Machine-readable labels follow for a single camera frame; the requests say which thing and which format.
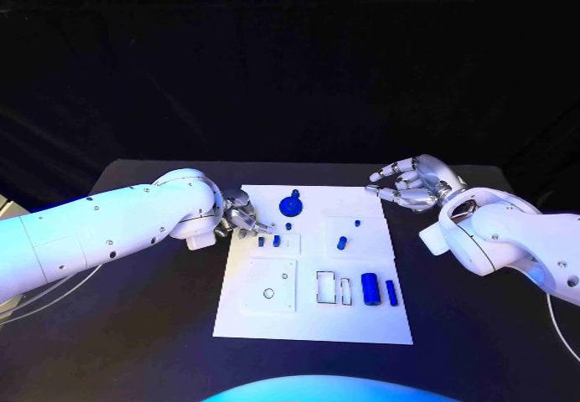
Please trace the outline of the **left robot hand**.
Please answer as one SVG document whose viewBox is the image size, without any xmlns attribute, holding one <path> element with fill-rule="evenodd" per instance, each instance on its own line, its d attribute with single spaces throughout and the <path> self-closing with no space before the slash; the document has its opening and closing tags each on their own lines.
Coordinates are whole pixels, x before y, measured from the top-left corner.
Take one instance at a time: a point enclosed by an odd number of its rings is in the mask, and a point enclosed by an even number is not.
<svg viewBox="0 0 580 402">
<path fill-rule="evenodd" d="M 226 189 L 222 192 L 223 215 L 213 233 L 225 238 L 238 229 L 238 238 L 248 235 L 271 234 L 274 228 L 258 222 L 257 211 L 249 201 L 249 195 L 241 189 Z"/>
</svg>

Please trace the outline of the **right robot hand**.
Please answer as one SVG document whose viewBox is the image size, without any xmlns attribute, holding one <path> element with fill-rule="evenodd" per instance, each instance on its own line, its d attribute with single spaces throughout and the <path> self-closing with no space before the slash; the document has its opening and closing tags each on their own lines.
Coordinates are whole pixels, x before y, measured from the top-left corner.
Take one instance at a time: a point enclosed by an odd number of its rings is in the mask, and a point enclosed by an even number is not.
<svg viewBox="0 0 580 402">
<path fill-rule="evenodd" d="M 415 213 L 441 207 L 469 189 L 450 166 L 427 154 L 392 162 L 368 180 L 365 191 Z"/>
</svg>

